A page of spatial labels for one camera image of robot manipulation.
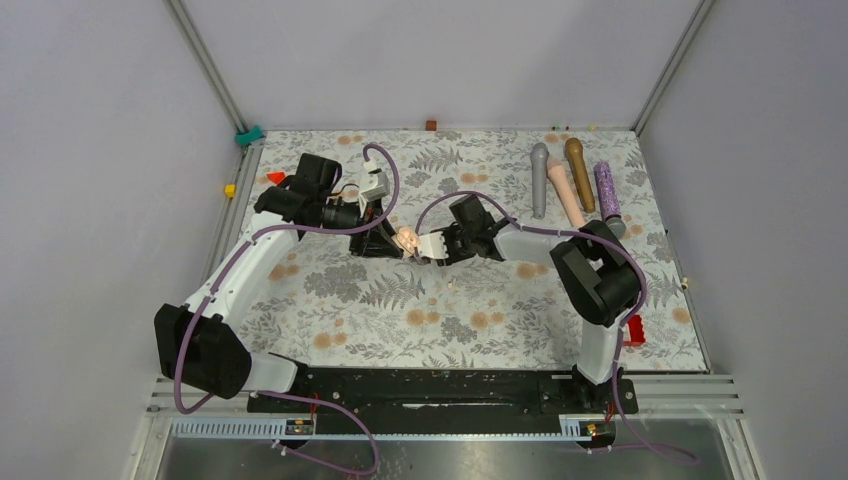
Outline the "pink earbud charging case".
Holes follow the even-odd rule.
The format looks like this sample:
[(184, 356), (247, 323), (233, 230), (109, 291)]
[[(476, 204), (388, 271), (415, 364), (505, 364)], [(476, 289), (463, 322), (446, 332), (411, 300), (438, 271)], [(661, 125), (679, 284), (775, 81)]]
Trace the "pink earbud charging case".
[(420, 239), (418, 234), (409, 227), (400, 227), (393, 236), (394, 243), (408, 255), (415, 255)]

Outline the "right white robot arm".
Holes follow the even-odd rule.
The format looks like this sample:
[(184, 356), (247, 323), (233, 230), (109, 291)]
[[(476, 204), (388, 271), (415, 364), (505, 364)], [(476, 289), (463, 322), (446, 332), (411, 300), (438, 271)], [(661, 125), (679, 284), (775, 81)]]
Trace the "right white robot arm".
[(645, 303), (646, 276), (616, 235), (600, 220), (575, 230), (520, 223), (483, 206), (482, 194), (457, 192), (449, 210), (453, 222), (433, 233), (448, 266), (474, 257), (516, 261), (556, 271), (572, 308), (583, 321), (575, 402), (597, 412), (613, 398), (610, 382), (619, 376), (623, 327)]

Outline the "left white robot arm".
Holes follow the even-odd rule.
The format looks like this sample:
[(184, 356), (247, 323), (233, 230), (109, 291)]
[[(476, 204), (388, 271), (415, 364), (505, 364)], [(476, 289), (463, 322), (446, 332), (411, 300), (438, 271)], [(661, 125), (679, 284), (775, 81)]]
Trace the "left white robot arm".
[(157, 311), (160, 366), (173, 382), (180, 412), (190, 410), (182, 402), (183, 386), (224, 399), (242, 391), (272, 391), (288, 411), (307, 404), (311, 387), (297, 375), (296, 362), (249, 352), (238, 331), (259, 285), (305, 233), (362, 239), (386, 227), (399, 197), (399, 170), (379, 145), (366, 145), (362, 154), (355, 201), (333, 197), (343, 173), (340, 163), (302, 155), (294, 173), (258, 197), (248, 226), (201, 287), (183, 304), (164, 304)]

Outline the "floral patterned mat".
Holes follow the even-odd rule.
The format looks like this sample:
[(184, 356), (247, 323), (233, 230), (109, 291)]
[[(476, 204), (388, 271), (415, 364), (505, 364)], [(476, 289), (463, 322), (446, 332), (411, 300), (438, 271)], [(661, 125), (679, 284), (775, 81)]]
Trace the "floral patterned mat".
[[(532, 147), (562, 158), (567, 137), (542, 131), (275, 131), (252, 161), (256, 199), (268, 172), (292, 173), (311, 153), (343, 165), (344, 197), (357, 195), (362, 149), (384, 147), (402, 189), (396, 227), (448, 225), (459, 190), (491, 196), (494, 214), (532, 224)], [(646, 343), (626, 348), (631, 371), (707, 369), (696, 328), (637, 137), (581, 132), (589, 165), (609, 163), (627, 231), (622, 239), (646, 274), (640, 309)], [(457, 288), (449, 290), (455, 278)], [(555, 270), (474, 258), (440, 268), (413, 260), (352, 256), (345, 236), (308, 234), (256, 290), (239, 330), (254, 352), (310, 365), (567, 369), (577, 359), (582, 322)]]

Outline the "grey toy microphone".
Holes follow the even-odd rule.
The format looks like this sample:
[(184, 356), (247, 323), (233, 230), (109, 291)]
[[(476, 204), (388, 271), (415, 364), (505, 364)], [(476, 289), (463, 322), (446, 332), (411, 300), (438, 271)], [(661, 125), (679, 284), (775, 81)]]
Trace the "grey toy microphone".
[(549, 150), (545, 143), (536, 143), (530, 152), (532, 168), (532, 210), (533, 217), (543, 219), (547, 208), (547, 164)]

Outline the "pink toy microphone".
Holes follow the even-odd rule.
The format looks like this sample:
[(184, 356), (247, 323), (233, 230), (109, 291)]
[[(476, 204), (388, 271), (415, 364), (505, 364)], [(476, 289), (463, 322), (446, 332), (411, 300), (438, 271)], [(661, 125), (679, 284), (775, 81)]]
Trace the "pink toy microphone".
[(564, 212), (574, 228), (582, 228), (587, 221), (577, 203), (577, 198), (561, 160), (547, 161), (547, 175), (561, 201)]

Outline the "orange triangular block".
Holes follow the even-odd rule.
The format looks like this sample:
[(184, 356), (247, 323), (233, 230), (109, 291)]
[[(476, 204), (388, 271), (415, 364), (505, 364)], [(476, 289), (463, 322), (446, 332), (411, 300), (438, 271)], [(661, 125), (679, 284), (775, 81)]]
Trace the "orange triangular block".
[(282, 171), (268, 172), (266, 178), (271, 184), (279, 185), (285, 180), (286, 174)]

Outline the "gold toy microphone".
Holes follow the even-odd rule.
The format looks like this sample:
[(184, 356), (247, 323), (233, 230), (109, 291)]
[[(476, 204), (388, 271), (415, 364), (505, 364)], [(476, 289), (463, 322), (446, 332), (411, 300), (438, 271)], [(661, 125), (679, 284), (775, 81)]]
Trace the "gold toy microphone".
[(583, 209), (588, 213), (594, 213), (596, 203), (584, 158), (583, 144), (576, 137), (567, 139), (564, 145), (564, 154), (571, 168)]

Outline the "purple glitter toy microphone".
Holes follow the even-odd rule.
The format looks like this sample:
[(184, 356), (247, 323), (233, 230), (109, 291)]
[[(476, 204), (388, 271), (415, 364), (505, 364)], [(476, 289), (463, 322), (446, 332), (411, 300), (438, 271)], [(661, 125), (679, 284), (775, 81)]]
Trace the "purple glitter toy microphone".
[(611, 167), (608, 162), (601, 161), (595, 165), (593, 171), (602, 220), (618, 239), (622, 239), (627, 226), (622, 218)]

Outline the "teal clamp block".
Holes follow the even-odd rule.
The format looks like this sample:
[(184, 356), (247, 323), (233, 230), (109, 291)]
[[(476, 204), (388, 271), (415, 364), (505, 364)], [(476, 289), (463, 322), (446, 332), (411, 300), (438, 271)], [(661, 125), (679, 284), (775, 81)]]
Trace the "teal clamp block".
[(234, 140), (239, 147), (245, 148), (251, 145), (253, 142), (260, 140), (264, 137), (265, 134), (262, 128), (258, 125), (255, 125), (248, 131), (236, 134)]

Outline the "red plastic box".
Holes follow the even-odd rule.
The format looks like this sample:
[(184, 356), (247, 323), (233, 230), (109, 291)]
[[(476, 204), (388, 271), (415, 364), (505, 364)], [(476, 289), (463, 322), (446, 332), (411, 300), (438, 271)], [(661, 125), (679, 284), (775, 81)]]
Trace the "red plastic box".
[(642, 317), (634, 314), (627, 322), (624, 329), (622, 345), (624, 347), (638, 348), (646, 343), (645, 331)]

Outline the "aluminium frame rail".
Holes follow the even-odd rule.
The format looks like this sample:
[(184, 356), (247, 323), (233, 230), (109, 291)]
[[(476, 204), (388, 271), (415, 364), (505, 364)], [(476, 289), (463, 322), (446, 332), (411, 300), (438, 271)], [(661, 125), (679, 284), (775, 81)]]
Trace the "aluminium frame rail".
[[(182, 0), (164, 0), (163, 4), (168, 9), (177, 30), (183, 37), (185, 44), (210, 87), (213, 96), (219, 103), (226, 120), (232, 127), (234, 137), (238, 133), (250, 130), (255, 125), (250, 124), (246, 120), (241, 109), (238, 107), (236, 100), (217, 67), (212, 54), (206, 46), (200, 30), (195, 24), (186, 3)], [(264, 139), (265, 137), (253, 142), (245, 148), (241, 148), (237, 144), (236, 145), (240, 149), (246, 151), (251, 146), (259, 145)]]

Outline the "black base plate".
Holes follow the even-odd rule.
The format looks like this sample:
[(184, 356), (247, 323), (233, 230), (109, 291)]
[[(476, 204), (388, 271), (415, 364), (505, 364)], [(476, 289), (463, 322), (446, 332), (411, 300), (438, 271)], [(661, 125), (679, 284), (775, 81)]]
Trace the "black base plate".
[(358, 432), (335, 405), (375, 435), (554, 434), (560, 416), (639, 411), (632, 381), (595, 386), (574, 371), (308, 368), (292, 392), (321, 401), (320, 434)]

